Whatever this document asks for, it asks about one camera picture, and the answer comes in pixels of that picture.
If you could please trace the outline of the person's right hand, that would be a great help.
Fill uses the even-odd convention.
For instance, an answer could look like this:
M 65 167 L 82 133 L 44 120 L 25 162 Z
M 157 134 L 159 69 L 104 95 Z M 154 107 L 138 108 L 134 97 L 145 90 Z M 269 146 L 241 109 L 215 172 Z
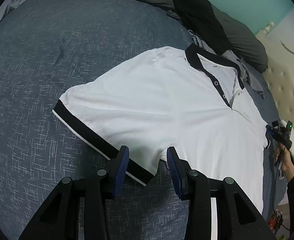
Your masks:
M 290 151 L 287 150 L 287 148 L 282 145 L 281 143 L 278 143 L 278 146 L 275 149 L 275 161 L 278 160 L 280 153 L 282 153 L 282 166 L 281 170 L 287 180 L 287 182 L 291 181 L 294 178 L 294 165 L 291 161 L 291 154 Z

